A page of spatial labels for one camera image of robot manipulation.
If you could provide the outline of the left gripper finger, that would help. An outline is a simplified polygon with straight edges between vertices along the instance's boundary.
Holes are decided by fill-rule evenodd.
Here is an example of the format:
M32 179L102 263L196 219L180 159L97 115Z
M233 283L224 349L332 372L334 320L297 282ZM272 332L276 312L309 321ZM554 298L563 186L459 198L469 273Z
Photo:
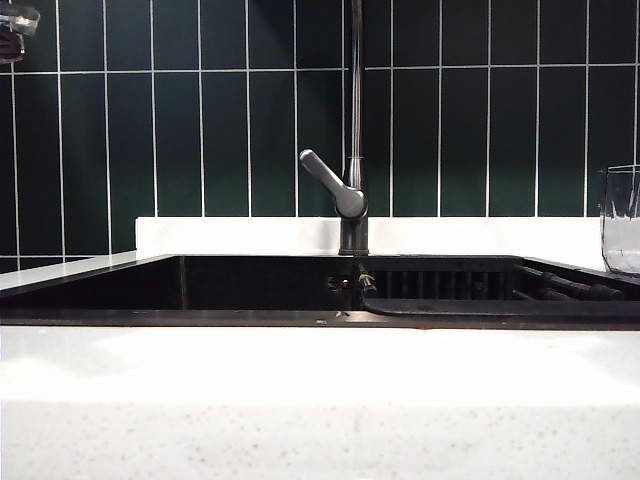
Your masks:
M0 38L0 59L2 63L15 63L24 58L25 46L21 34L2 34Z
M2 6L1 24L23 35L34 35L41 15L31 6Z

